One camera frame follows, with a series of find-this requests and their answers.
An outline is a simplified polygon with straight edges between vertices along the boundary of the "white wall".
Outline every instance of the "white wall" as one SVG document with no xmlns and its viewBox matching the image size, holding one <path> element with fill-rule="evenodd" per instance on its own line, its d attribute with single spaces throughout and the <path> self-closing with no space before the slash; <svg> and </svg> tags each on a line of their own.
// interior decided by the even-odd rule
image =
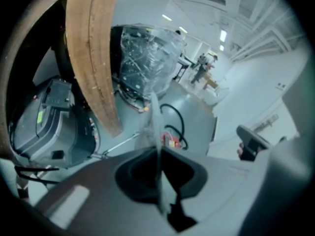
<svg viewBox="0 0 315 236">
<path fill-rule="evenodd" d="M 158 26 L 169 0 L 116 0 L 112 26 L 148 24 Z"/>
<path fill-rule="evenodd" d="M 215 139 L 232 138 L 238 125 L 250 127 L 259 121 L 285 92 L 277 89 L 277 84 L 288 88 L 304 68 L 309 53 L 308 46 L 302 45 L 290 53 L 234 64 L 226 76 L 230 93 L 214 108 L 218 117 Z"/>
<path fill-rule="evenodd" d="M 224 52 L 218 53 L 218 61 L 214 64 L 215 68 L 210 70 L 210 74 L 214 81 L 220 83 L 227 75 L 228 71 L 232 68 L 231 60 L 224 54 Z"/>
<path fill-rule="evenodd" d="M 278 99 L 272 108 L 273 110 L 268 110 L 267 114 L 261 118 L 261 121 L 266 121 L 272 115 L 278 115 L 279 118 L 272 124 L 272 126 L 266 127 L 258 134 L 272 145 L 277 144 L 283 136 L 287 136 L 288 139 L 294 138 L 298 132 L 290 112 L 283 103 L 282 99 Z M 255 127 L 255 125 L 248 126 L 248 128 L 252 130 Z M 239 160 L 237 149 L 239 148 L 239 144 L 241 142 L 241 139 L 237 135 L 234 135 L 232 138 L 224 141 L 214 141 L 209 144 L 207 155 L 211 157 Z"/>
<path fill-rule="evenodd" d="M 193 59 L 195 55 L 195 50 L 199 46 L 199 40 L 195 39 L 194 37 L 187 36 L 185 37 L 184 41 L 186 42 L 185 51 L 186 56 L 189 59 Z"/>
</svg>

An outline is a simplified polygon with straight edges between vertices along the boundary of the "black cable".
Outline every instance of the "black cable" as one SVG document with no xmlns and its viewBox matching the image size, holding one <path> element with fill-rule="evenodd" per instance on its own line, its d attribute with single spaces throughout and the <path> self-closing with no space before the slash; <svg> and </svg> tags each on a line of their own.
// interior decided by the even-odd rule
<svg viewBox="0 0 315 236">
<path fill-rule="evenodd" d="M 162 105 L 160 105 L 159 108 L 161 109 L 161 113 L 163 113 L 162 108 L 165 107 L 165 106 L 166 106 L 166 107 L 169 107 L 169 108 L 171 108 L 171 109 L 173 109 L 173 110 L 177 113 L 178 117 L 181 119 L 182 132 L 181 132 L 181 133 L 178 132 L 178 134 L 180 134 L 180 136 L 181 136 L 181 138 L 179 139 L 179 141 L 181 141 L 181 140 L 183 140 L 184 135 L 185 135 L 184 119 L 183 119 L 181 113 L 180 113 L 176 108 L 174 108 L 172 105 L 169 105 L 169 104 L 162 104 Z"/>
<path fill-rule="evenodd" d="M 25 167 L 21 167 L 21 166 L 14 166 L 14 169 L 17 173 L 17 175 L 20 177 L 20 178 L 24 178 L 24 179 L 27 179 L 27 180 L 30 180 L 30 181 L 34 181 L 34 182 L 41 182 L 41 183 L 44 183 L 44 184 L 57 184 L 59 182 L 57 181 L 50 181 L 50 180 L 44 180 L 44 179 L 37 179 L 37 178 L 33 178 L 33 177 L 30 177 L 30 176 L 27 176 L 27 175 L 24 175 L 22 174 L 22 171 L 23 172 L 41 172 L 41 171 L 44 171 L 44 172 L 47 172 L 47 171 L 58 171 L 59 169 L 58 168 L 49 168 L 49 169 L 46 169 L 46 168 L 43 168 L 43 169 L 39 169 L 39 168 L 25 168 Z"/>
<path fill-rule="evenodd" d="M 187 150 L 188 149 L 188 142 L 187 142 L 187 140 L 185 139 L 185 137 L 181 134 L 181 132 L 179 132 L 179 130 L 176 128 L 176 127 L 174 127 L 174 126 L 172 126 L 172 125 L 165 125 L 165 127 L 164 128 L 171 128 L 171 129 L 173 129 L 178 135 L 179 135 L 179 137 L 180 137 L 180 141 L 181 140 L 183 140 L 184 141 L 184 143 L 185 143 L 185 147 L 183 147 L 182 149 L 184 149 L 184 150 Z"/>
</svg>

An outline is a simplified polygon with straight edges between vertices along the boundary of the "curved wooden board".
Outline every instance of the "curved wooden board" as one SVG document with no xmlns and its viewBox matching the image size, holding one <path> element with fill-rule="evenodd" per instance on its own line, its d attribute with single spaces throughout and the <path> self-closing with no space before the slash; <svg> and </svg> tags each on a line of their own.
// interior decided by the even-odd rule
<svg viewBox="0 0 315 236">
<path fill-rule="evenodd" d="M 115 0 L 67 0 L 66 37 L 75 77 L 90 108 L 112 136 L 121 133 L 110 68 Z"/>
</svg>

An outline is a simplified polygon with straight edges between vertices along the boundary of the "plastic-wrapped machine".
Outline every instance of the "plastic-wrapped machine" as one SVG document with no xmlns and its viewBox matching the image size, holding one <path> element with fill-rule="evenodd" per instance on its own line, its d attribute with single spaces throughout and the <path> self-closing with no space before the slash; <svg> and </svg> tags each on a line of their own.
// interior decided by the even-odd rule
<svg viewBox="0 0 315 236">
<path fill-rule="evenodd" d="M 127 90 L 149 99 L 166 93 L 184 49 L 177 33 L 147 25 L 124 26 L 120 80 Z"/>
</svg>

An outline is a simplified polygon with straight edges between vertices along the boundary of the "person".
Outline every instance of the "person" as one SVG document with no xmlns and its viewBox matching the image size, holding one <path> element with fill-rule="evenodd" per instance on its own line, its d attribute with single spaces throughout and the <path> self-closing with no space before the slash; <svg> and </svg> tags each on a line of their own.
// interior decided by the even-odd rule
<svg viewBox="0 0 315 236">
<path fill-rule="evenodd" d="M 199 56 L 199 58 L 198 58 L 196 64 L 191 65 L 191 68 L 192 68 L 192 69 L 195 69 L 195 68 L 200 64 L 200 61 L 204 59 L 204 57 L 205 57 L 205 54 L 204 54 L 204 53 L 201 54 L 201 55 Z"/>
<path fill-rule="evenodd" d="M 196 73 L 195 77 L 193 78 L 193 80 L 190 83 L 194 85 L 194 83 L 196 81 L 199 81 L 206 74 L 206 72 L 208 72 L 211 69 L 211 67 L 213 67 L 213 68 L 215 67 L 213 64 L 217 60 L 218 60 L 217 55 L 214 55 L 212 60 L 210 58 L 204 56 L 200 60 L 200 66 L 199 66 L 198 72 Z"/>
</svg>

